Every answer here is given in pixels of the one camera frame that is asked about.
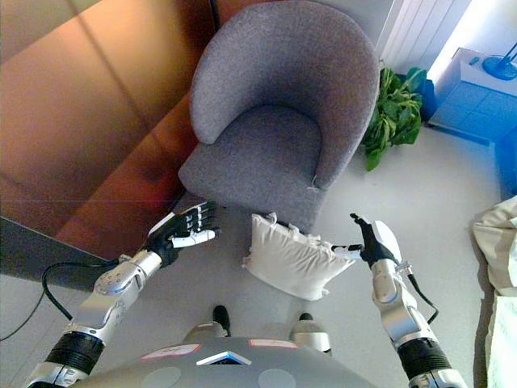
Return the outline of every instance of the gray fabric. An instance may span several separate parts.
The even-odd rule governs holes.
[[[359,145],[378,78],[372,44],[342,12],[306,1],[249,6],[201,57],[191,89],[193,127],[212,144],[252,107],[295,108],[322,132],[315,182],[328,188]]]
[[[213,145],[199,144],[179,171],[189,192],[222,205],[276,212],[309,231],[324,192],[311,188],[320,131],[290,108],[263,106],[240,115]]]

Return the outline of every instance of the white cloth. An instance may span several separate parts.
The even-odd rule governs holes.
[[[499,294],[517,297],[517,196],[485,213],[473,232],[488,262],[490,283]]]
[[[517,386],[517,297],[496,297],[485,342],[487,388]]]
[[[353,259],[337,256],[320,236],[305,236],[295,227],[253,214],[250,255],[243,267],[260,280],[308,301],[327,295],[325,284],[350,267]]]
[[[516,386],[517,196],[495,205],[473,225],[495,287],[494,312],[485,340],[488,388]]]

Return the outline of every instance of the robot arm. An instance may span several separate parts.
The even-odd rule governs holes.
[[[149,278],[172,264],[182,248],[218,235],[219,229],[210,229],[214,209],[213,203],[205,202],[181,214],[169,213],[150,230],[144,245],[132,258],[122,255],[120,263],[95,282],[92,294],[80,305],[61,339],[24,386],[71,386],[88,377]]]
[[[402,263],[393,232],[381,221],[370,223],[355,214],[351,216],[363,234],[361,258],[372,270],[373,302],[410,379],[409,387],[466,388],[404,284],[401,274],[412,276],[411,267]]]

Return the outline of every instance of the gray floor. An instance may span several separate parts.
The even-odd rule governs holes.
[[[188,198],[182,206],[189,205]],[[330,189],[315,227],[323,238],[338,244],[361,242],[359,229],[348,217],[351,212],[381,219],[393,229],[422,289],[441,309],[433,328],[469,386],[474,381],[484,385],[474,373],[482,371],[484,363],[479,352],[475,356],[475,348],[484,341],[477,336],[481,310],[483,322],[490,309],[482,303],[485,269],[473,249],[469,224],[498,201],[491,148],[423,129],[416,145],[390,150],[370,173],[364,171],[362,155],[356,155]],[[366,264],[356,263],[332,280],[330,295],[304,302],[241,268],[250,236],[245,211],[220,209],[218,217],[223,234],[183,251],[174,265],[155,276],[128,312],[96,373],[179,342],[191,326],[210,319],[216,304],[224,303],[235,336],[286,337],[299,313],[307,310],[326,326],[336,359],[379,387],[406,386],[370,299]],[[0,279],[5,335],[23,320],[40,289],[27,280]],[[58,296],[74,310],[86,294],[58,289]],[[59,338],[64,324],[45,302],[26,328],[0,344],[2,387],[19,386]]]

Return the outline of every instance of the black shoe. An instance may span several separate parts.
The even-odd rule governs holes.
[[[227,337],[231,337],[232,335],[229,332],[229,315],[226,307],[217,306],[213,309],[213,320],[219,323],[223,329],[228,333]]]
[[[314,318],[311,314],[309,313],[303,313],[302,315],[300,315],[300,319],[298,319],[299,321],[313,321]]]

